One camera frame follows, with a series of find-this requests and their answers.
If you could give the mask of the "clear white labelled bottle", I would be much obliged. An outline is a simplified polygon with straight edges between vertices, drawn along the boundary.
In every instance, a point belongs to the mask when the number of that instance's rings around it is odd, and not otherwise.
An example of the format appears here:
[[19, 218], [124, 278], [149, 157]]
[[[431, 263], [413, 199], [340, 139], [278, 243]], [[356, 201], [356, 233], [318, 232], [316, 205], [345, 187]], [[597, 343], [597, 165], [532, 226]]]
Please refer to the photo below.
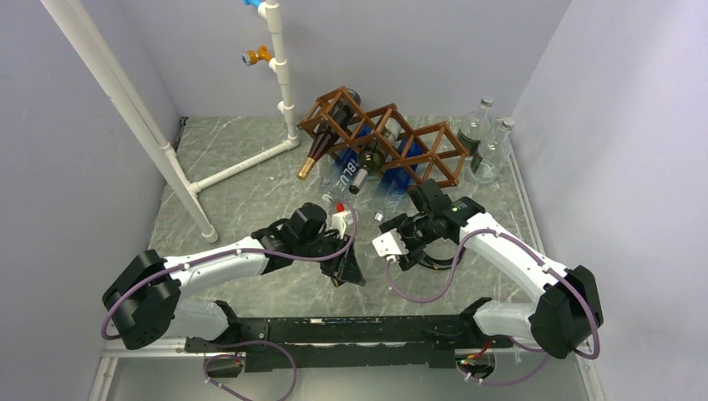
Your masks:
[[498, 119], [493, 131], [481, 142], [470, 162], [472, 177], [480, 184], [494, 182], [509, 159], [510, 134], [515, 126], [515, 119]]

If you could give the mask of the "round clear glass bottle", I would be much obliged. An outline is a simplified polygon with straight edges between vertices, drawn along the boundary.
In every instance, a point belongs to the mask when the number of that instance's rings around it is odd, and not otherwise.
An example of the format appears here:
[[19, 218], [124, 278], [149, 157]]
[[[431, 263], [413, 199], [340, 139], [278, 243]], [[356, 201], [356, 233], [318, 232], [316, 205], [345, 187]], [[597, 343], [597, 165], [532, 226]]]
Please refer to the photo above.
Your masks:
[[488, 114], [493, 106], [494, 97], [483, 96], [479, 106], [466, 114], [458, 126], [457, 137], [468, 155], [472, 156], [479, 145], [491, 132], [492, 120]]

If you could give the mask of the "dark red wine bottle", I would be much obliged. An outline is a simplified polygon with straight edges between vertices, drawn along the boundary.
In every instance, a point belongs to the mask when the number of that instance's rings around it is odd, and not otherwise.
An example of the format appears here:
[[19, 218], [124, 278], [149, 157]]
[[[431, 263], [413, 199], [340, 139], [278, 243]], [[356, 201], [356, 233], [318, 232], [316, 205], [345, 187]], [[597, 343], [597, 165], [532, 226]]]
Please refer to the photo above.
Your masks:
[[[348, 105], [344, 97], [336, 103], [329, 115], [343, 129], [350, 123], [354, 110]], [[340, 139], [338, 133], [327, 123], [321, 122], [316, 127], [315, 136], [303, 166], [297, 173], [299, 180], [305, 180], [310, 174], [315, 163]]]

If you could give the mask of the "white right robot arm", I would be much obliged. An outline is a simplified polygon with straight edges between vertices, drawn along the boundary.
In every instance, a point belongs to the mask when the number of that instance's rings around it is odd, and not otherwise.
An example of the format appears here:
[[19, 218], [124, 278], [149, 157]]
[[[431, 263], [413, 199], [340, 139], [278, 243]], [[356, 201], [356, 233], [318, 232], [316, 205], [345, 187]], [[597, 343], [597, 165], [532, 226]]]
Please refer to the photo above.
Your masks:
[[599, 356], [599, 328], [604, 322], [597, 282], [584, 266], [568, 268], [535, 251], [505, 229], [485, 208], [468, 196], [452, 200], [434, 180], [411, 192], [417, 213], [398, 215], [379, 226], [372, 244], [379, 256], [396, 261], [404, 271], [419, 263], [425, 247], [450, 240], [457, 249], [449, 276], [457, 270], [463, 251], [470, 250], [491, 262], [528, 296], [527, 303], [480, 298], [463, 313], [462, 340], [479, 347], [492, 337], [534, 341], [554, 358], [581, 354], [580, 345], [591, 340]]

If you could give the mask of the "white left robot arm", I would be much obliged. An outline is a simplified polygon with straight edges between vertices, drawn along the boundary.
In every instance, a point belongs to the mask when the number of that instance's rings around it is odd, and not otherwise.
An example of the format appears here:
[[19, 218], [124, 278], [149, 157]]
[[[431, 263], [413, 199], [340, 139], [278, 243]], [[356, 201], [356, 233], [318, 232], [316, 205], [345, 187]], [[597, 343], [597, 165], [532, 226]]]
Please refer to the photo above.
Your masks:
[[295, 261], [317, 263], [336, 287], [365, 286], [355, 253], [359, 222], [358, 211], [349, 203], [329, 216], [307, 202], [291, 216], [226, 246], [184, 256], [142, 251], [103, 294], [107, 315], [100, 335], [121, 341], [128, 350], [174, 337], [202, 338], [220, 351], [230, 350], [240, 339], [234, 310], [220, 300], [192, 302], [192, 295], [244, 277], [264, 276]]

